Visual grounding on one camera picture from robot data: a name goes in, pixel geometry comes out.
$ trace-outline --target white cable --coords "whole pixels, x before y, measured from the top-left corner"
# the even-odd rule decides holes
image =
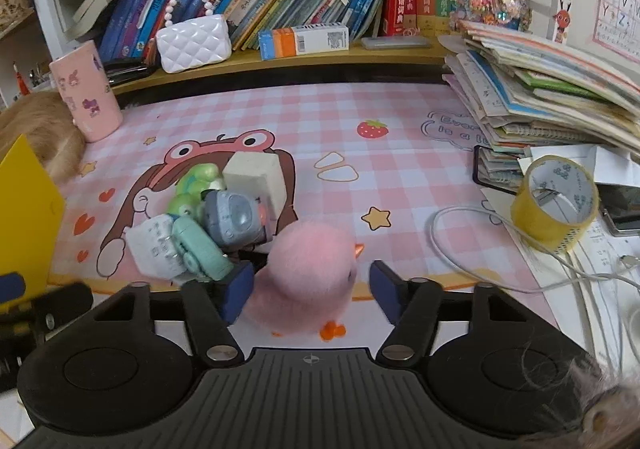
[[[484,209],[482,207],[472,207],[472,206],[453,206],[453,207],[445,207],[444,209],[440,209],[439,211],[437,211],[433,215],[433,217],[431,219],[431,224],[430,224],[430,227],[429,227],[429,236],[430,236],[431,242],[433,243],[433,245],[436,248],[436,250],[438,251],[438,253],[442,257],[447,259],[449,261],[449,263],[451,263],[454,267],[456,267],[457,269],[460,269],[462,272],[468,273],[469,275],[471,275],[472,277],[474,277],[474,278],[476,278],[476,279],[478,279],[480,281],[484,281],[485,283],[491,283],[492,285],[495,285],[495,286],[497,286],[499,288],[503,288],[505,290],[511,290],[513,292],[520,292],[520,293],[525,293],[525,294],[543,293],[543,292],[546,292],[548,290],[554,290],[556,288],[562,288],[563,286],[567,286],[567,285],[577,285],[578,283],[581,282],[580,279],[568,279],[568,280],[565,280],[565,281],[560,281],[558,283],[553,283],[551,285],[541,286],[540,288],[520,288],[520,287],[517,287],[517,286],[509,286],[509,285],[505,285],[504,283],[500,283],[498,281],[494,281],[492,279],[489,279],[489,278],[485,277],[484,275],[481,275],[481,274],[475,272],[472,269],[469,269],[468,267],[465,267],[462,263],[460,263],[458,260],[456,260],[452,255],[450,255],[449,252],[446,251],[446,248],[443,247],[441,242],[436,237],[436,226],[438,224],[438,221],[446,214],[453,213],[453,212],[460,212],[460,211],[473,211],[473,212],[476,212],[476,213],[486,214],[488,216],[493,216],[493,217],[497,218],[498,220],[501,220],[502,223],[504,223],[505,226],[507,226],[508,228],[512,229],[513,231],[516,231],[520,236],[522,236],[523,238],[526,238],[530,243],[532,243],[533,246],[538,248],[540,251],[543,251],[546,254],[551,255],[551,257],[556,259],[559,263],[561,263],[562,265],[564,265],[568,269],[573,270],[575,273],[579,274],[585,280],[588,280],[588,281],[603,281],[603,280],[606,280],[606,279],[616,279],[616,280],[619,280],[619,281],[623,281],[623,282],[627,283],[628,285],[631,285],[634,288],[637,288],[638,290],[640,290],[640,284],[639,283],[636,283],[632,279],[628,279],[628,277],[624,277],[623,276],[623,274],[629,273],[632,270],[634,270],[636,268],[636,266],[627,267],[625,270],[622,270],[622,272],[617,272],[617,273],[612,273],[612,274],[608,274],[608,273],[588,274],[588,273],[586,273],[586,272],[584,272],[584,271],[582,271],[580,269],[577,269],[576,267],[572,266],[571,264],[567,263],[566,261],[564,261],[564,259],[562,259],[562,257],[557,255],[555,252],[552,252],[550,249],[545,247],[542,243],[537,241],[535,238],[532,238],[531,236],[529,236],[526,232],[521,230],[519,227],[516,227],[513,223],[511,223],[511,221],[509,221],[508,219],[504,218],[503,216],[500,216],[495,211],[490,211],[490,210]]]

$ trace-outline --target barcode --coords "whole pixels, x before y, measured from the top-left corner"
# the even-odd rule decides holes
[[[344,48],[344,32],[327,32],[326,42],[329,48]]]

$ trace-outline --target white toy block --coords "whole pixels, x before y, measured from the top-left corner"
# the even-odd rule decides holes
[[[222,170],[222,177],[228,191],[259,198],[266,205],[271,221],[278,221],[287,201],[287,187],[278,155],[236,152]]]

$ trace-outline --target brown fur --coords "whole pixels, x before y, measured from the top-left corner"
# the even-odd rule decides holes
[[[22,97],[0,113],[0,159],[25,135],[31,149],[55,184],[78,174],[84,136],[57,92]]]

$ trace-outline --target phone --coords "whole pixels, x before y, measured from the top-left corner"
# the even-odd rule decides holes
[[[597,184],[600,212],[614,236],[640,235],[640,187]]]

